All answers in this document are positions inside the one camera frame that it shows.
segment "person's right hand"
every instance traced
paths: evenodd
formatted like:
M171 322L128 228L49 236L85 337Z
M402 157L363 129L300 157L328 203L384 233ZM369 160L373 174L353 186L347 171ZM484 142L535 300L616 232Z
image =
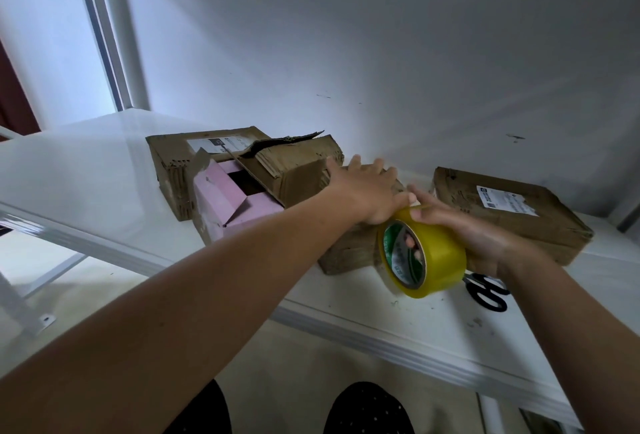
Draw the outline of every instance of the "person's right hand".
M470 271L500 277L516 267L524 257L545 256L545 252L522 237L480 218L453 210L415 185L409 185L408 189L422 205L411 210L412 219L453 230L467 249L467 269ZM415 246L410 236L406 242L409 247Z

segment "black scissors handle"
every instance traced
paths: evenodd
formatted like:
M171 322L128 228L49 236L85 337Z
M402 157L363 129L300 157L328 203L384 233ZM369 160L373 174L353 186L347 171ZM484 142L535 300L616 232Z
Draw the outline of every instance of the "black scissors handle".
M507 302L495 293L508 296L509 290L489 281L482 274L465 274L463 281L471 297L481 306L495 312L507 311Z

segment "hand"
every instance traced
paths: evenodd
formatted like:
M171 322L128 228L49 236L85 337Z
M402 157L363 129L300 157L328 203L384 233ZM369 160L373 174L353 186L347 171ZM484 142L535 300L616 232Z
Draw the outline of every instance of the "hand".
M353 200L360 221L372 225L382 223L396 210L408 207L416 200L412 193L393 194L391 187L398 173L395 168L384 171L384 164L384 160L377 158L364 169L360 164L360 155L354 155L347 169L343 169L329 157L326 166L331 182L326 189Z
M423 205L412 209L412 219L443 225L453 230L467 248L467 269L470 271L500 277L515 268L524 257L546 256L545 252L520 236L480 218L453 210L415 185L409 185L408 188ZM407 236L405 240L409 247L415 247L411 236Z

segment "black pants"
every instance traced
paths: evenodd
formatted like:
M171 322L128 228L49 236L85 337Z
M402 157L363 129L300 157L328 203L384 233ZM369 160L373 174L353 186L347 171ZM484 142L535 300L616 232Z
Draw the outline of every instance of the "black pants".
M212 380L175 418L164 434L231 432L225 396ZM348 386L333 402L324 434L415 434L404 407L371 382Z

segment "tape roll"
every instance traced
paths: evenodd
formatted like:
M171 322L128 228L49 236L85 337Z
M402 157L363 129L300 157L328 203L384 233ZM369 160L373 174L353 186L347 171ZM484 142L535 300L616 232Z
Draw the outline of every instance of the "tape roll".
M448 228L419 223L411 218L409 210L399 210L380 226L378 249L397 287L407 296L424 298L462 280L467 254ZM407 234L413 237L422 260L416 259L415 250L407 247Z

